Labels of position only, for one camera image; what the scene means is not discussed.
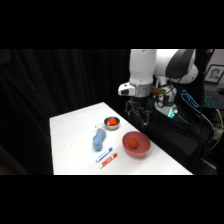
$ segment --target red bowl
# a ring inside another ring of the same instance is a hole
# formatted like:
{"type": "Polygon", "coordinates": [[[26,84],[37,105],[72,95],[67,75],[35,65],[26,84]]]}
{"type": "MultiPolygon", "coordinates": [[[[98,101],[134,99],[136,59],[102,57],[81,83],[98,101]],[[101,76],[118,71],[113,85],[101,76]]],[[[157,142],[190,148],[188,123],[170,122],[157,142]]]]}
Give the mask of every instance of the red bowl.
{"type": "Polygon", "coordinates": [[[146,153],[150,150],[151,142],[146,135],[140,132],[129,132],[123,137],[123,146],[129,155],[141,157],[146,155],[146,153]],[[132,149],[129,147],[128,142],[131,138],[135,138],[139,141],[139,146],[137,149],[132,149]]]}

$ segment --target blue object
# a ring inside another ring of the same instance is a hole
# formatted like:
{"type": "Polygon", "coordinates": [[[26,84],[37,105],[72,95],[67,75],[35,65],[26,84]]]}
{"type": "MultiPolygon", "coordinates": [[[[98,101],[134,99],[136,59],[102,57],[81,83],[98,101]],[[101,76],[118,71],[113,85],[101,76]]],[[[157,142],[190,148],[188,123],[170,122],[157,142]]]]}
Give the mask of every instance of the blue object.
{"type": "Polygon", "coordinates": [[[100,162],[103,158],[105,158],[110,152],[113,151],[113,148],[109,148],[106,152],[104,152],[101,156],[99,156],[96,162],[100,162]]]}
{"type": "Polygon", "coordinates": [[[93,138],[93,147],[96,151],[101,151],[103,140],[106,137],[106,132],[103,129],[98,129],[96,136],[93,138]]]}

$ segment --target green light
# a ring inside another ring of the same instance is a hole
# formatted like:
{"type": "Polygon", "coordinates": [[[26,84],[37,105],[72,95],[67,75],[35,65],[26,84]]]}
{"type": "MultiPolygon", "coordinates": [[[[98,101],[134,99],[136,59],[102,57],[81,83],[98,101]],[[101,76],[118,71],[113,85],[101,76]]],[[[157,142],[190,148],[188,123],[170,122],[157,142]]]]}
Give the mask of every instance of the green light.
{"type": "Polygon", "coordinates": [[[168,114],[168,117],[169,117],[169,118],[173,118],[174,115],[172,116],[171,114],[173,115],[173,108],[170,109],[170,112],[169,112],[169,114],[168,114]]]}

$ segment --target red object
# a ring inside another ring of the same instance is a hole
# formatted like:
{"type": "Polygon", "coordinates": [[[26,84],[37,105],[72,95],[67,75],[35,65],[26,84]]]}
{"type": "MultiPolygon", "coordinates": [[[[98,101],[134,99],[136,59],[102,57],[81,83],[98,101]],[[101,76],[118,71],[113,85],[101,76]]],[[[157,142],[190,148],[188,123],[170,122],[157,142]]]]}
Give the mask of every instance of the red object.
{"type": "Polygon", "coordinates": [[[109,120],[108,122],[109,122],[109,126],[115,126],[115,125],[117,125],[116,120],[109,120]]]}
{"type": "Polygon", "coordinates": [[[104,161],[102,164],[100,164],[100,168],[103,168],[106,166],[108,163],[110,163],[113,159],[117,158],[117,153],[115,153],[113,156],[111,156],[109,159],[104,161]]]}
{"type": "Polygon", "coordinates": [[[123,146],[128,154],[134,157],[141,157],[147,154],[150,150],[151,142],[149,138],[140,132],[129,132],[123,137],[123,146]],[[137,149],[129,147],[128,143],[131,138],[135,138],[139,142],[137,149]]]}

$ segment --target table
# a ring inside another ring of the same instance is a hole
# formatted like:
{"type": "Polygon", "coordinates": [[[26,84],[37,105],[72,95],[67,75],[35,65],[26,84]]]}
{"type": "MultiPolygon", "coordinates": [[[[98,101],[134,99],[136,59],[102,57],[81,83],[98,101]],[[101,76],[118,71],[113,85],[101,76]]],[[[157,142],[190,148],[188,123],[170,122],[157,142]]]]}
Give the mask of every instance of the table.
{"type": "Polygon", "coordinates": [[[151,142],[151,149],[144,158],[134,158],[123,148],[122,138],[131,131],[138,131],[105,103],[50,119],[53,168],[55,175],[192,175],[172,159],[157,145],[151,142]],[[96,125],[107,117],[120,119],[119,129],[106,130],[103,151],[113,147],[118,157],[103,169],[99,168],[92,139],[96,125]]]}
{"type": "Polygon", "coordinates": [[[218,88],[224,88],[223,83],[205,82],[205,90],[216,92],[218,88]]]}

